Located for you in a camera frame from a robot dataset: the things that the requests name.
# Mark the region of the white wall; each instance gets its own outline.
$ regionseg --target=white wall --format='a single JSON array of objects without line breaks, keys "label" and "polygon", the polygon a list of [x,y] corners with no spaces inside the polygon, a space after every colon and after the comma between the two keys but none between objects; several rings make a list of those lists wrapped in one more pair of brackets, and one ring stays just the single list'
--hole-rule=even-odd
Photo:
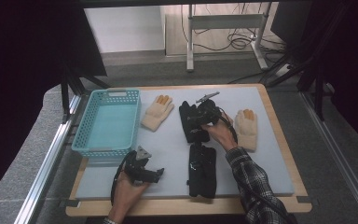
[{"label": "white wall", "polygon": [[160,7],[86,8],[101,53],[164,49]]}]

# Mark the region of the plaid shirt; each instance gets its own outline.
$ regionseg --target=plaid shirt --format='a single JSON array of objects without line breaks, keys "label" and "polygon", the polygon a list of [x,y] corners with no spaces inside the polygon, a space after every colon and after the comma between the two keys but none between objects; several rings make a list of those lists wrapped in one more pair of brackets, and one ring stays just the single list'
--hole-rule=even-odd
[{"label": "plaid shirt", "polygon": [[249,190],[241,185],[251,189],[256,194],[262,196],[267,201],[273,203],[284,214],[287,211],[284,204],[274,196],[267,173],[258,166],[245,151],[243,147],[236,147],[227,152],[226,159],[232,168],[232,173],[236,177],[238,189],[240,190],[241,203],[243,209],[247,211],[246,221],[249,223],[286,223],[285,219],[273,211],[270,206],[261,202]]}]

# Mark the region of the work glove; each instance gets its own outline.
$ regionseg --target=work glove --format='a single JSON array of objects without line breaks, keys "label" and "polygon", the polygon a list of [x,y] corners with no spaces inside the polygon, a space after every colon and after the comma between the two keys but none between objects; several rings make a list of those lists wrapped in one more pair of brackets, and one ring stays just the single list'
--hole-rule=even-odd
[{"label": "work glove", "polygon": [[171,102],[172,98],[168,95],[157,96],[153,104],[146,109],[142,124],[155,132],[173,110],[174,104],[171,104]]},{"label": "work glove", "polygon": [[214,198],[216,193],[216,150],[196,142],[190,147],[188,160],[189,195]]},{"label": "work glove", "polygon": [[203,130],[199,124],[188,119],[197,115],[195,105],[190,106],[187,101],[183,101],[182,105],[179,106],[179,114],[188,143],[194,143],[195,141],[208,142],[210,140],[207,131]]},{"label": "work glove", "polygon": [[238,146],[255,151],[257,147],[257,114],[250,109],[239,110],[235,117]]}]

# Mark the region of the black curtain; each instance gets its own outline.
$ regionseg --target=black curtain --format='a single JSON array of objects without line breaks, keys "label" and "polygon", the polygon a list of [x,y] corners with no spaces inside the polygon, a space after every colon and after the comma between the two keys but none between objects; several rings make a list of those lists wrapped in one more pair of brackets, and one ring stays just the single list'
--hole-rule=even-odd
[{"label": "black curtain", "polygon": [[[325,26],[325,18],[342,1],[349,0],[313,1],[302,40],[307,39],[322,25]],[[321,29],[315,36],[315,41],[299,50],[295,54],[296,59],[301,62],[307,59],[324,31],[325,28]],[[324,63],[324,80],[335,89],[332,103],[358,132],[358,1],[351,1],[348,11],[324,49],[321,62]]]},{"label": "black curtain", "polygon": [[65,74],[80,76],[76,71],[106,76],[79,4],[0,1],[0,180],[32,129],[45,92]]}]

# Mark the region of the plastic basket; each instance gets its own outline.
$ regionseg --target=plastic basket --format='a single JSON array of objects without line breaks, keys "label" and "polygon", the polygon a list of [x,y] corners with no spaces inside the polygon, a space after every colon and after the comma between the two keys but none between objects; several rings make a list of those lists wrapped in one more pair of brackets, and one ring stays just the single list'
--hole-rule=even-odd
[{"label": "plastic basket", "polygon": [[83,157],[124,157],[135,149],[141,112],[137,89],[93,91],[72,144]]}]

